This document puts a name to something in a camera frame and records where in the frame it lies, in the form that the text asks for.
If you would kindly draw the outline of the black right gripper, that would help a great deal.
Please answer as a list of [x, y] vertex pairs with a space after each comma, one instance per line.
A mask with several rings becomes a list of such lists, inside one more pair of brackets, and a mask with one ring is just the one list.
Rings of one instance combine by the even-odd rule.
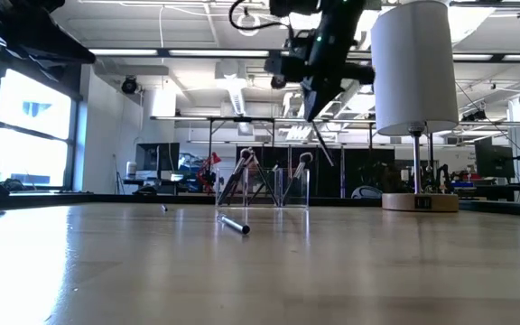
[[313, 121], [321, 110], [338, 94], [341, 86], [312, 89], [317, 85], [332, 85], [342, 79], [358, 80], [370, 85], [375, 80], [371, 66], [346, 62], [353, 39], [330, 31], [300, 31], [292, 38], [292, 75], [302, 80], [304, 119]]

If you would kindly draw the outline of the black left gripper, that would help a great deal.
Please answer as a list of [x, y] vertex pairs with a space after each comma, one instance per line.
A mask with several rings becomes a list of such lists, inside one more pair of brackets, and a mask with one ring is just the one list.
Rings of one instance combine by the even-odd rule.
[[[96, 56], [55, 24], [46, 8], [22, 9], [18, 13], [0, 11], [0, 46], [12, 56], [26, 60], [58, 63], [92, 63]], [[48, 26], [45, 43], [34, 41], [36, 26]]]

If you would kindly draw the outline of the black brush silver ferrule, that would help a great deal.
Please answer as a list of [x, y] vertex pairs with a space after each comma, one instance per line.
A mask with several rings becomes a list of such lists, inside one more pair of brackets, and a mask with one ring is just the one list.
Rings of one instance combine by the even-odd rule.
[[321, 147], [321, 150], [323, 151], [324, 156], [326, 157], [326, 159], [327, 159], [329, 165], [330, 165], [331, 167], [334, 167], [334, 166], [335, 166], [335, 163], [334, 163], [334, 161], [333, 161], [333, 159], [332, 159], [332, 157], [331, 157], [331, 155], [330, 155], [329, 148], [328, 148], [328, 146], [326, 145], [326, 143], [325, 143], [325, 141], [324, 141], [324, 139], [323, 139], [323, 137], [322, 137], [322, 135], [321, 135], [321, 133], [320, 133], [320, 130], [319, 130], [319, 128], [317, 127], [317, 125], [316, 125], [316, 123], [315, 123], [315, 121], [311, 121], [311, 126], [312, 126], [312, 129], [313, 129], [314, 134], [316, 134], [316, 137], [317, 137], [317, 139], [318, 139], [318, 142], [319, 142], [319, 145], [320, 145], [320, 147]]

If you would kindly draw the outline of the black partition panels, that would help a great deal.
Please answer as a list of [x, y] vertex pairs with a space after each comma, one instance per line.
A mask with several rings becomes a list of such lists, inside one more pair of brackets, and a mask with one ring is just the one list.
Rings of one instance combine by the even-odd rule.
[[374, 185], [383, 190], [388, 185], [383, 172], [395, 163], [395, 151], [390, 149], [330, 149], [333, 166], [318, 147], [253, 146], [252, 149], [265, 169], [273, 168], [276, 164], [287, 169], [289, 162], [292, 162], [294, 170], [300, 161], [300, 155], [311, 153], [313, 161], [309, 164], [310, 194], [320, 198], [339, 198], [341, 177], [344, 177], [346, 198], [361, 185]]

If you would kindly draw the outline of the clear acrylic brush organizer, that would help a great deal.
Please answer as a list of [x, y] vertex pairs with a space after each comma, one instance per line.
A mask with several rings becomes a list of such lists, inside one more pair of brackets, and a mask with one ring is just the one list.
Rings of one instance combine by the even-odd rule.
[[285, 168], [262, 171], [245, 167], [233, 173], [217, 169], [214, 185], [217, 207], [307, 208], [310, 199], [310, 171], [293, 176]]

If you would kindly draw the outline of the white shade table lamp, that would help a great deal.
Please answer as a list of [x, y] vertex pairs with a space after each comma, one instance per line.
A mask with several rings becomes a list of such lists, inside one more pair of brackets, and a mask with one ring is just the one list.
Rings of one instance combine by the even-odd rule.
[[414, 0], [381, 14], [371, 30], [376, 132], [413, 140], [413, 192], [385, 193], [385, 210], [459, 211], [456, 195], [425, 193], [421, 178], [421, 136], [459, 124], [448, 11], [438, 0]]

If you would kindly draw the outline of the large glass window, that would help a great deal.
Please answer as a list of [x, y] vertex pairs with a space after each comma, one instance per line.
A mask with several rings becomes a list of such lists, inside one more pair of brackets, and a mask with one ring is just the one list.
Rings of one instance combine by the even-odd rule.
[[70, 184], [75, 103], [15, 70], [0, 77], [0, 182], [29, 190]]

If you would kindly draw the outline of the white dome-shaped object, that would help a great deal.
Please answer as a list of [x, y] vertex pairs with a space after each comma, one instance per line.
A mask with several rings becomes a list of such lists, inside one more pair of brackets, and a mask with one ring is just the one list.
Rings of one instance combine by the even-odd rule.
[[354, 200], [379, 200], [382, 198], [383, 192], [375, 187], [362, 185], [355, 188], [351, 193]]

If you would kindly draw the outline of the dark computer monitor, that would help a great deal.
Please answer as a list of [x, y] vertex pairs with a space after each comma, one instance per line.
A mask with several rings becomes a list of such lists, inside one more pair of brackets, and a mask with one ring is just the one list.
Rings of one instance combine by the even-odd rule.
[[475, 142], [476, 168], [480, 177], [515, 177], [511, 148], [493, 145], [490, 139]]
[[179, 143], [144, 143], [136, 146], [137, 170], [156, 172], [158, 178], [162, 177], [162, 172], [178, 171], [179, 160]]

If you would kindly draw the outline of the grey marker centre table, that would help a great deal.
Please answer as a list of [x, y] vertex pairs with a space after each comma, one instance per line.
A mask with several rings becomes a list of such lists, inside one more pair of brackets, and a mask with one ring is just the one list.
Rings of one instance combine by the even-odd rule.
[[230, 228], [232, 228], [233, 230], [235, 230], [236, 232], [238, 232], [241, 235], [248, 235], [250, 233], [250, 230], [251, 230], [250, 226], [248, 226], [247, 224], [238, 223], [234, 219], [229, 218], [225, 214], [219, 214], [217, 216], [217, 220], [220, 221], [221, 223], [229, 226]]

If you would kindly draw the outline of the dark background desk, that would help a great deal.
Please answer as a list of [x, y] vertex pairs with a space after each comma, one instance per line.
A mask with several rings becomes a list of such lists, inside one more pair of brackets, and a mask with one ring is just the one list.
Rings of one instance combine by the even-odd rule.
[[520, 185], [478, 185], [476, 187], [456, 187], [454, 192], [460, 198], [486, 198], [487, 200], [515, 201], [515, 193]]

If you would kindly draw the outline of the black metal frame rack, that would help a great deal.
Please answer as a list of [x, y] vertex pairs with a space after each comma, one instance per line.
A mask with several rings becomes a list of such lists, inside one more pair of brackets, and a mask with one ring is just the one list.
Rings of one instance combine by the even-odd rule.
[[[212, 153], [211, 151], [211, 145], [212, 145], [212, 136], [215, 133], [216, 129], [213, 127], [213, 124], [215, 121], [221, 121], [222, 123], [230, 121], [234, 123], [244, 123], [246, 125], [252, 124], [253, 122], [266, 122], [270, 123], [273, 127], [272, 129], [272, 135], [275, 135], [275, 125], [277, 122], [286, 122], [286, 119], [281, 118], [271, 118], [271, 117], [250, 117], [250, 116], [232, 116], [232, 117], [221, 117], [221, 116], [152, 116], [152, 120], [169, 120], [169, 121], [208, 121], [209, 122], [209, 156]], [[301, 119], [290, 119], [290, 122], [298, 122], [300, 123]], [[308, 126], [309, 130], [313, 132], [311, 123], [308, 123], [306, 121], [303, 121], [303, 126]]]

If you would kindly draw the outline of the white ceiling air duct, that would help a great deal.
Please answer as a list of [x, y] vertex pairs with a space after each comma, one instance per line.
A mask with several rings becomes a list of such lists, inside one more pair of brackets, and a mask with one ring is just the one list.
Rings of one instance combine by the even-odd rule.
[[218, 88], [228, 92], [229, 99], [236, 116], [246, 114], [246, 102], [243, 89], [247, 87], [246, 67], [235, 59], [223, 59], [216, 63], [215, 81]]

